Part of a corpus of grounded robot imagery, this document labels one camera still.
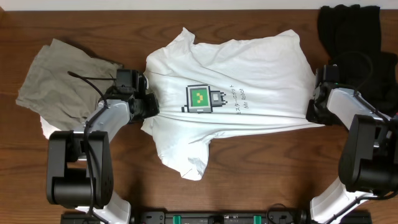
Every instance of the green screen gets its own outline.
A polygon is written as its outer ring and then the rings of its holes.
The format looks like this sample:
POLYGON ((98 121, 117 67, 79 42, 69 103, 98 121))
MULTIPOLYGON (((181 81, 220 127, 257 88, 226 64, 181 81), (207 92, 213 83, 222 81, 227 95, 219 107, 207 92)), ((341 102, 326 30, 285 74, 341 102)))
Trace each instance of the green screen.
POLYGON ((192 106, 208 106, 207 90, 192 90, 192 106))

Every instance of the green tape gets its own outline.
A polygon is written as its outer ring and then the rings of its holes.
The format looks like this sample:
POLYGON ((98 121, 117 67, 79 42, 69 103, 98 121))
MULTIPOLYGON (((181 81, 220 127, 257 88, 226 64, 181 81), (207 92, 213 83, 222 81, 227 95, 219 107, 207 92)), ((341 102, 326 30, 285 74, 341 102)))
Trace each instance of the green tape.
POLYGON ((261 224, 261 216, 255 215, 253 224, 261 224))
POLYGON ((181 224, 181 216, 174 215, 173 216, 173 224, 181 224))

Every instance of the wooden table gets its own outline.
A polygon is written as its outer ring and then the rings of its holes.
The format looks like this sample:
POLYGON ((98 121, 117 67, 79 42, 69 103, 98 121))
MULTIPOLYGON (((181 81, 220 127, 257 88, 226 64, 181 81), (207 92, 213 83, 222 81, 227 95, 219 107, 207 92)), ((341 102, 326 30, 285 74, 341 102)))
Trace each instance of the wooden table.
MULTIPOLYGON (((15 104, 31 62, 53 38, 90 55, 145 69, 146 57, 186 27, 197 42, 220 44, 293 29, 315 70, 328 56, 318 11, 6 12, 0 21, 0 223, 59 223, 63 208, 45 196, 47 140, 39 115, 15 104)), ((398 53, 398 12, 382 11, 383 49, 398 53)), ((339 126, 212 140, 201 181, 163 166, 141 125, 111 143, 114 188, 133 207, 168 211, 308 207, 336 178, 347 133, 339 126)), ((368 202, 375 223, 397 223, 398 200, 368 202)))

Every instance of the folded gray fabric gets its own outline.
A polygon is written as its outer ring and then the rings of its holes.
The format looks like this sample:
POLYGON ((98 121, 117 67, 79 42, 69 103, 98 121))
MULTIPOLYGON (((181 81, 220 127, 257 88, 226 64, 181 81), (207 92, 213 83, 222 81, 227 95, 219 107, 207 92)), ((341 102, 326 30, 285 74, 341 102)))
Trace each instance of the folded gray fabric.
MULTIPOLYGON (((51 46, 43 46, 32 62, 16 103, 37 112, 56 128, 71 130, 94 112, 100 95, 67 72, 84 77, 116 78, 119 67, 53 39, 51 46)), ((90 81, 103 93, 113 84, 108 80, 90 81)))

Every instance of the clothing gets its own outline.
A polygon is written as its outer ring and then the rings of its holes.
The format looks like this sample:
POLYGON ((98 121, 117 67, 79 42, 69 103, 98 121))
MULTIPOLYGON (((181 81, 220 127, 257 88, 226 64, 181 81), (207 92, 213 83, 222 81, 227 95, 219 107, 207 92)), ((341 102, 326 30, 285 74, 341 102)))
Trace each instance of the clothing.
MULTIPOLYGON (((17 105, 35 111, 57 129, 72 130, 94 112, 100 95, 83 80, 84 77, 116 77, 119 65, 91 58, 84 51, 53 39, 35 57, 25 82, 19 90, 17 105)), ((102 92, 113 81, 91 80, 102 92)))
POLYGON ((394 116, 398 111, 397 55, 381 52, 380 8, 343 5, 323 6, 318 33, 326 51, 337 64, 340 83, 360 88, 362 97, 379 111, 394 116), (373 66, 366 60, 369 57, 373 66))
POLYGON ((200 180, 213 138, 318 127, 305 119, 315 77, 292 30, 275 37, 193 44, 185 28, 147 58, 159 115, 144 121, 163 164, 200 180))

